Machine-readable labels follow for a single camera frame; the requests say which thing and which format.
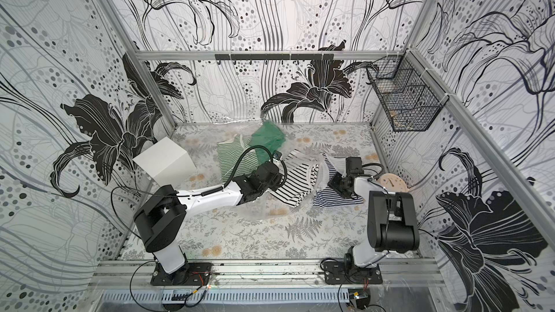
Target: wire basket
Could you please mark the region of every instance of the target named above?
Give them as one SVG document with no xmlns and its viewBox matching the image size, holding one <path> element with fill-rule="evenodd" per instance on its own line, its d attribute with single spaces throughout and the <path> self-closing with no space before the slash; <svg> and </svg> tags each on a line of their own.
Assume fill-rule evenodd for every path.
<svg viewBox="0 0 555 312">
<path fill-rule="evenodd" d="M 366 73 L 393 131 L 426 131 L 443 105 L 406 59 L 397 66 L 394 73 Z"/>
</svg>

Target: green striped shirt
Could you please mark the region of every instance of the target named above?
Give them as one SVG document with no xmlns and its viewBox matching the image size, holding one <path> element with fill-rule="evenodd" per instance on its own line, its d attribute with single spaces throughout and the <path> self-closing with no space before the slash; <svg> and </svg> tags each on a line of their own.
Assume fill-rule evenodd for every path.
<svg viewBox="0 0 555 312">
<path fill-rule="evenodd" d="M 239 159 L 241 154 L 247 149 L 248 142 L 250 142 L 250 137 L 243 137 L 243 135 L 237 134 L 231 140 L 218 142 L 216 144 L 222 181 L 227 181 L 229 175 L 232 173 L 233 166 L 237 163 L 237 159 Z M 256 153 L 252 150 L 241 160 L 241 164 L 239 164 L 235 176 L 249 174 L 258 168 L 258 165 L 259 162 Z"/>
</svg>

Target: table surface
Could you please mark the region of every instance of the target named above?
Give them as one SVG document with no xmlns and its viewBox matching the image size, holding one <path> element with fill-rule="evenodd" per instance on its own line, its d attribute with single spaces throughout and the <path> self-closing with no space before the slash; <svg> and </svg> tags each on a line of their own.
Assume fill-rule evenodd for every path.
<svg viewBox="0 0 555 312">
<path fill-rule="evenodd" d="M 251 135 L 260 122 L 227 125 L 186 125 L 177 128 L 173 141 L 186 149 L 197 167 L 177 189 L 190 190 L 221 183 L 216 143 L 237 133 Z M 360 156 L 363 163 L 379 162 L 368 125 L 280 125 L 287 140 L 280 151 L 321 156 Z M 366 235 L 368 203 L 333 208 L 312 206 L 312 196 L 297 208 L 272 197 L 254 203 L 207 211 L 186 219 L 177 235 L 189 259 L 302 259 L 342 258 L 349 247 Z M 413 257 L 413 253 L 397 254 Z M 120 260 L 149 259 L 141 240 L 130 235 Z"/>
</svg>

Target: floral wallpaper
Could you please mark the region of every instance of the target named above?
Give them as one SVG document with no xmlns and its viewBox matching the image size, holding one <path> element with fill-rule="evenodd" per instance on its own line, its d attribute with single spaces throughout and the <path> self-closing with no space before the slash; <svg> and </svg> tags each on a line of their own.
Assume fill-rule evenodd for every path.
<svg viewBox="0 0 555 312">
<path fill-rule="evenodd" d="M 113 0 L 141 50 L 402 50 L 423 0 Z"/>
<path fill-rule="evenodd" d="M 139 50 L 403 51 L 423 0 L 112 0 Z M 153 68 L 161 61 L 150 61 Z M 180 61 L 177 122 L 368 122 L 377 61 Z"/>
<path fill-rule="evenodd" d="M 416 46 L 553 211 L 555 0 L 438 0 Z"/>
<path fill-rule="evenodd" d="M 376 134 L 415 199 L 419 250 L 436 259 L 457 311 L 553 307 L 555 253 L 445 109 L 426 132 L 393 132 L 381 112 Z"/>
<path fill-rule="evenodd" d="M 117 185 L 168 133 L 95 0 L 0 0 L 0 308 L 76 309 L 125 228 Z M 165 79 L 183 65 L 154 69 Z M 139 195 L 116 193 L 130 222 Z"/>
<path fill-rule="evenodd" d="M 554 4 L 438 0 L 416 45 L 551 210 Z M 435 131 L 384 131 L 382 138 L 396 170 L 420 195 L 421 226 L 434 235 L 428 251 L 451 278 L 454 301 L 472 311 L 553 310 L 552 249 L 457 124 L 440 117 Z M 446 167 L 449 156 L 461 163 Z M 423 169 L 404 171 L 412 162 Z"/>
<path fill-rule="evenodd" d="M 342 41 L 325 49 L 344 48 Z M 367 70 L 389 73 L 396 60 L 183 61 L 165 76 L 179 94 L 163 94 L 177 122 L 369 122 L 379 100 Z M 277 77 L 270 80 L 272 70 Z"/>
</svg>

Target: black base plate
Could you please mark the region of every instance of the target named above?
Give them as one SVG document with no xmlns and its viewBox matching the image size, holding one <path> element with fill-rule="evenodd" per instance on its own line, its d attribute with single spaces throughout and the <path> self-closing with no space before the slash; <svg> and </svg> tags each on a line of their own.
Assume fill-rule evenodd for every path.
<svg viewBox="0 0 555 312">
<path fill-rule="evenodd" d="M 156 286 L 191 285 L 193 287 L 198 287 L 200 285 L 205 285 L 206 282 L 210 280 L 212 274 L 209 272 L 212 271 L 212 263 L 188 263 L 188 265 L 189 267 L 187 269 L 177 270 L 173 274 L 166 274 L 162 265 L 156 263 L 154 272 L 157 274 L 152 276 L 150 284 Z"/>
<path fill-rule="evenodd" d="M 379 265 L 375 268 L 360 269 L 356 274 L 349 277 L 349 280 L 345 277 L 345 265 L 341 262 L 325 261 L 322 267 L 326 271 L 327 284 L 364 284 L 365 278 L 368 279 L 368 284 L 382 284 L 384 282 Z"/>
</svg>

